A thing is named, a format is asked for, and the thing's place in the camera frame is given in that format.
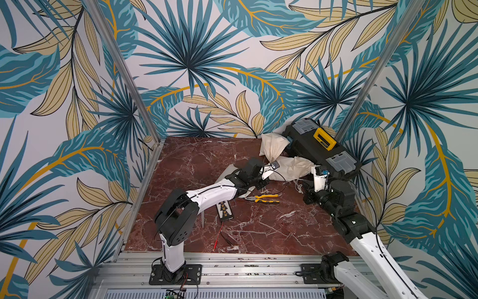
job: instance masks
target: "red wire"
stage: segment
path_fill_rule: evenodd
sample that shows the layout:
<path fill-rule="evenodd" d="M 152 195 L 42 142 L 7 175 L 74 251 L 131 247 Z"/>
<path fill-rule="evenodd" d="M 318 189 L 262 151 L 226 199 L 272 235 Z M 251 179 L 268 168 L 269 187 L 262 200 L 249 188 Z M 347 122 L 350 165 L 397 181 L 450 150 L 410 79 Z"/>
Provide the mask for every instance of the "red wire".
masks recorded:
<path fill-rule="evenodd" d="M 186 281 L 187 281 L 187 272 L 186 272 L 186 279 L 184 280 L 183 285 L 179 288 L 181 292 L 185 292 L 185 291 L 183 291 L 183 287 L 184 287 L 184 284 L 186 283 Z"/>
<path fill-rule="evenodd" d="M 221 230 L 222 230 L 223 225 L 224 225 L 224 222 L 222 222 L 221 228 L 219 229 L 219 232 L 217 233 L 217 239 L 216 239 L 216 242 L 214 243 L 214 248 L 213 248 L 212 252 L 214 252 L 216 250 L 217 242 L 219 241 L 219 235 L 221 234 Z"/>

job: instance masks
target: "yellow pliers handle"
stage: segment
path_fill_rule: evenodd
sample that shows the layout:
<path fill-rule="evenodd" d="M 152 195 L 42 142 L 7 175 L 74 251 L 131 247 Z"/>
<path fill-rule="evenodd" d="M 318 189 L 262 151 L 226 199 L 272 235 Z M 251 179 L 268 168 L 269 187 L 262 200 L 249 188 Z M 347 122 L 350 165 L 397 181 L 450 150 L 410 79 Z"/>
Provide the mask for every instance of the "yellow pliers handle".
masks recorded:
<path fill-rule="evenodd" d="M 256 199 L 255 199 L 255 202 L 265 202 L 265 203 L 279 203 L 278 200 L 264 200 L 262 198 L 268 198 L 268 197 L 278 197 L 279 194 L 267 194 L 267 195 L 261 195 L 261 196 L 254 196 Z"/>

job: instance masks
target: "white sack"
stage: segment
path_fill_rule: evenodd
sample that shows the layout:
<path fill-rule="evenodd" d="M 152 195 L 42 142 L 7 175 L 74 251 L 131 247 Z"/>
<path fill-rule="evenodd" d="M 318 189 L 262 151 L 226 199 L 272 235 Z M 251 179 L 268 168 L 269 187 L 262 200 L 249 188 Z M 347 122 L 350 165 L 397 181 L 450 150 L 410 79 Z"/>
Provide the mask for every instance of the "white sack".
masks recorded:
<path fill-rule="evenodd" d="M 269 162 L 274 162 L 282 151 L 289 144 L 289 140 L 282 135 L 276 133 L 262 134 L 261 150 L 259 156 L 265 155 Z"/>
<path fill-rule="evenodd" d="M 279 156 L 277 157 L 277 162 L 279 162 L 280 167 L 276 169 L 276 171 L 280 173 L 287 182 L 308 175 L 310 173 L 310 167 L 314 165 L 302 157 L 287 158 Z M 275 172 L 269 176 L 269 179 L 275 181 L 284 181 L 284 178 Z"/>

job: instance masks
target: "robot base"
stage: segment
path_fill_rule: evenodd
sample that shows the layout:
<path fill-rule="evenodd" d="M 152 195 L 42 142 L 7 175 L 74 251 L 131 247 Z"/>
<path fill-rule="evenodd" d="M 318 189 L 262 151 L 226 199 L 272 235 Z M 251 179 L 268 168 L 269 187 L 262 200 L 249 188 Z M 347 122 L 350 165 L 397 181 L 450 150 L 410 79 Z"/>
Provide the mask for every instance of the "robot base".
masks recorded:
<path fill-rule="evenodd" d="M 175 273 L 171 273 L 162 263 L 152 267 L 149 284 L 152 286 L 171 286 L 171 285 L 196 285 L 201 283 L 203 266 L 202 265 L 184 265 Z M 182 276 L 173 280 L 173 277 L 178 277 L 177 272 L 181 271 Z"/>

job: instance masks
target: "vent grille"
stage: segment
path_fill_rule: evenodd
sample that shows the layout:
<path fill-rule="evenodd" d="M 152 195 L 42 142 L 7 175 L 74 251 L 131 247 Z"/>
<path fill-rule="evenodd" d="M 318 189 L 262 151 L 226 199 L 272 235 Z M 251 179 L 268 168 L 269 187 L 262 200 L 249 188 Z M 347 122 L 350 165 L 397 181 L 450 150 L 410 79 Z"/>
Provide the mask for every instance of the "vent grille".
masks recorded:
<path fill-rule="evenodd" d="M 109 289 L 105 299 L 163 299 L 165 295 L 165 289 Z M 195 288 L 184 294 L 185 299 L 195 296 Z M 199 289 L 196 299 L 326 299 L 326 294 L 309 288 L 207 288 Z"/>

